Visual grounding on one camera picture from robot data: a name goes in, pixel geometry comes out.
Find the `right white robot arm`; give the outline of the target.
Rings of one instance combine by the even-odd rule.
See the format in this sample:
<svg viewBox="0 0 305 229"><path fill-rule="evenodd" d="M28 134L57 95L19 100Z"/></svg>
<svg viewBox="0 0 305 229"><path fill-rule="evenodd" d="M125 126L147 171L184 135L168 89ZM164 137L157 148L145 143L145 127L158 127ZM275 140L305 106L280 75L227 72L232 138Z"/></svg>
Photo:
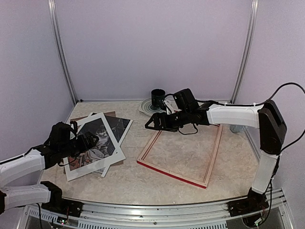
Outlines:
<svg viewBox="0 0 305 229"><path fill-rule="evenodd" d="M186 124L193 125L240 125L259 129L261 156L258 170L247 197L230 201L231 215L251 213L268 208L266 191L271 187L287 132L286 124L274 101L261 105L219 104L208 101L199 105L177 103L178 112L154 113L145 128L156 131L177 132Z"/></svg>

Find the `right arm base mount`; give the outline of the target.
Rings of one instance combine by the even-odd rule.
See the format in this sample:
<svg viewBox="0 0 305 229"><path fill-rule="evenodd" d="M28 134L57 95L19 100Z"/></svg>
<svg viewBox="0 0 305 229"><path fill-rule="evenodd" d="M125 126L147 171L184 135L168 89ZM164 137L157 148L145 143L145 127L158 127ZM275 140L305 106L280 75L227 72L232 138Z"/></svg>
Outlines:
<svg viewBox="0 0 305 229"><path fill-rule="evenodd" d="M259 211L254 215L243 217L242 221L248 228L258 228L262 224L269 213L266 210L271 209L265 194L259 194L249 189L247 197L240 200L233 200L227 203L229 214L231 217L241 216Z"/></svg>

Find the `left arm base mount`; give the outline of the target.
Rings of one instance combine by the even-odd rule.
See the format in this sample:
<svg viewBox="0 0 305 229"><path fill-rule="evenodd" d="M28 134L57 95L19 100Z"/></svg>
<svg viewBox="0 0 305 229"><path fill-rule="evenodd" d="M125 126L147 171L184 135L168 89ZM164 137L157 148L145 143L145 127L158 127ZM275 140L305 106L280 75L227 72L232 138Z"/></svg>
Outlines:
<svg viewBox="0 0 305 229"><path fill-rule="evenodd" d="M75 200L64 199L60 201L50 201L48 203L42 203L41 207L45 210L66 215L68 217L79 218L82 212L83 203Z"/></svg>

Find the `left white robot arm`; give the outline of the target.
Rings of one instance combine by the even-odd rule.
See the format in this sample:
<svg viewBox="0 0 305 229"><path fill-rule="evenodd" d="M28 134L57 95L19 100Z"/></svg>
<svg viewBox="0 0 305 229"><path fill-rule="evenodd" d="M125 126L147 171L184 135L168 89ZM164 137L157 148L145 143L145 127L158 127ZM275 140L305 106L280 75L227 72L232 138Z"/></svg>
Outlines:
<svg viewBox="0 0 305 229"><path fill-rule="evenodd" d="M35 172L60 165L66 157L78 157L94 148L99 138L91 132L78 135L78 124L55 124L47 140L30 148L26 153L0 163L0 211L38 204L43 209L66 213L70 206L62 198L62 190L49 181L34 185L10 187L9 183Z"/></svg>

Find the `red wooden picture frame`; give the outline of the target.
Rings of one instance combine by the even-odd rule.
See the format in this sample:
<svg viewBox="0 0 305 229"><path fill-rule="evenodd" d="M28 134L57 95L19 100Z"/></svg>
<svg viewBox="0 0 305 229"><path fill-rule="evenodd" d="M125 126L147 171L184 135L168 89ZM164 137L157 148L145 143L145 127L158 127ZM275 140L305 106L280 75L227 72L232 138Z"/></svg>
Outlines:
<svg viewBox="0 0 305 229"><path fill-rule="evenodd" d="M193 186L207 188L223 127L201 126L194 135L154 131L137 163Z"/></svg>

